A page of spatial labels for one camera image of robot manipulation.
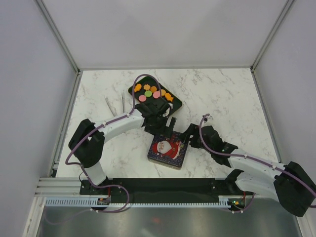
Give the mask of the silver metal tongs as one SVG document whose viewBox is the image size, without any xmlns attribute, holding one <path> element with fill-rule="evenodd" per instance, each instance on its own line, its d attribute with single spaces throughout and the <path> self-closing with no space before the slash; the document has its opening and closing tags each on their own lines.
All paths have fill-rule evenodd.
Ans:
<svg viewBox="0 0 316 237">
<path fill-rule="evenodd" d="M 124 91 L 105 93 L 104 99 L 113 116 L 118 116 L 126 112 Z"/>
</svg>

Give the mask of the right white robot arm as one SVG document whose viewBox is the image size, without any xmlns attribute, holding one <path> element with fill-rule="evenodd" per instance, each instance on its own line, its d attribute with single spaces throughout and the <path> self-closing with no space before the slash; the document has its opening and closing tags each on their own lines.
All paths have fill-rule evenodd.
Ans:
<svg viewBox="0 0 316 237">
<path fill-rule="evenodd" d="M 206 150 L 218 164 L 233 169 L 225 183 L 228 193 L 244 191 L 271 198 L 297 217 L 315 208 L 316 185 L 298 163 L 283 164 L 249 155 L 223 141 L 211 125 L 190 124 L 180 139 L 193 148 Z"/>
</svg>

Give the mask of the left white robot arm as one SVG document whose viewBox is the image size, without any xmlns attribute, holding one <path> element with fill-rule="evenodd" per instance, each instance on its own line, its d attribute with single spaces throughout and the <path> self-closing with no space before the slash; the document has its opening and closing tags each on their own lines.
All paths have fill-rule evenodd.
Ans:
<svg viewBox="0 0 316 237">
<path fill-rule="evenodd" d="M 171 118 L 169 126 L 166 124 L 173 109 L 171 103 L 160 97 L 149 102 L 134 103 L 130 112 L 99 124 L 89 119 L 82 120 L 68 143 L 71 152 L 65 164 L 79 165 L 91 182 L 91 189 L 98 195 L 104 194 L 108 189 L 107 175 L 100 163 L 104 144 L 138 128 L 151 135 L 170 138 L 176 118 Z"/>
</svg>

